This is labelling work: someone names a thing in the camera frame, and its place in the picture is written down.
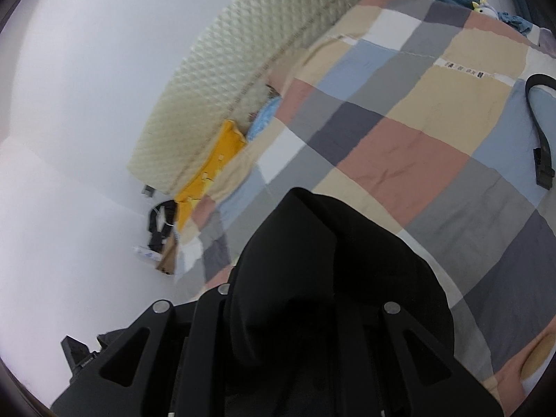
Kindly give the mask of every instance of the cream padded headboard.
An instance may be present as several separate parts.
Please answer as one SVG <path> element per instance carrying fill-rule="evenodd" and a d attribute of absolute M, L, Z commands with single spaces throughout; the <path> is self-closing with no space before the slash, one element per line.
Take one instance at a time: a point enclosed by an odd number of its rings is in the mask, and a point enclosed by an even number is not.
<path fill-rule="evenodd" d="M 308 47 L 359 0 L 233 0 L 166 85 L 129 162 L 145 184 L 174 195 L 203 165 L 224 119 L 248 127 L 265 102 L 266 71 Z"/>

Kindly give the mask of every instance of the silver rivet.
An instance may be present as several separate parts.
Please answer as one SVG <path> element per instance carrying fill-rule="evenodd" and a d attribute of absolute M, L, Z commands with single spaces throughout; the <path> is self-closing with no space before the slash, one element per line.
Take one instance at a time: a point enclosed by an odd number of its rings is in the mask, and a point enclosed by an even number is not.
<path fill-rule="evenodd" d="M 218 293 L 220 293 L 221 295 L 227 295 L 229 290 L 230 284 L 222 284 L 220 287 L 218 287 Z"/>
<path fill-rule="evenodd" d="M 390 315 L 396 315 L 400 313 L 401 307 L 397 302 L 389 301 L 384 305 L 384 310 Z"/>
<path fill-rule="evenodd" d="M 170 308 L 170 303 L 164 300 L 157 301 L 152 305 L 152 310 L 154 310 L 155 313 L 164 313 L 169 308 Z"/>

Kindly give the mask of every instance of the yellow pillow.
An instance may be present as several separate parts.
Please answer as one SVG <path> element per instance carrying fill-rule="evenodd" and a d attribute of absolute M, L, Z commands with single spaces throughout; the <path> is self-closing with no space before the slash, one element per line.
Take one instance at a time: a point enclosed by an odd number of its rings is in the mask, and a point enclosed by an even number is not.
<path fill-rule="evenodd" d="M 210 188 L 215 177 L 237 152 L 243 149 L 245 144 L 245 138 L 237 129 L 235 122 L 224 121 L 216 145 L 207 161 L 174 198 L 178 210 L 176 222 L 178 231 L 182 230 L 185 221 L 190 217 L 201 197 Z"/>

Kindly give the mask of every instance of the bed sheet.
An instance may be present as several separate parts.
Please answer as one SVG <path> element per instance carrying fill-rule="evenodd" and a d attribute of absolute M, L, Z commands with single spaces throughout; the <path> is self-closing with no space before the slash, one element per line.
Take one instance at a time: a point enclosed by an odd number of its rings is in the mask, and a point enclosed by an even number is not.
<path fill-rule="evenodd" d="M 535 182 L 533 73 L 556 76 L 556 60 L 499 21 L 434 0 L 361 0 L 185 224 L 182 297 L 226 281 L 290 188 L 334 196 L 430 264 L 456 358 L 510 415 L 523 362 L 556 332 L 556 193 Z M 532 101 L 555 146 L 556 99 L 535 88 Z"/>

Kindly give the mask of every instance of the white plush toy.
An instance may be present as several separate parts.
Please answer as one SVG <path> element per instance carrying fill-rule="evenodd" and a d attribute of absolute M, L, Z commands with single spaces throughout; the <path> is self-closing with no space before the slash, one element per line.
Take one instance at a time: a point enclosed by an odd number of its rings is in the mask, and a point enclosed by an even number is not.
<path fill-rule="evenodd" d="M 498 12 L 496 11 L 496 9 L 494 9 L 492 6 L 490 6 L 488 4 L 488 2 L 486 0 L 481 0 L 480 2 L 476 3 L 473 2 L 473 10 L 487 15 L 488 17 L 491 17 L 493 19 L 499 20 L 498 19 Z"/>

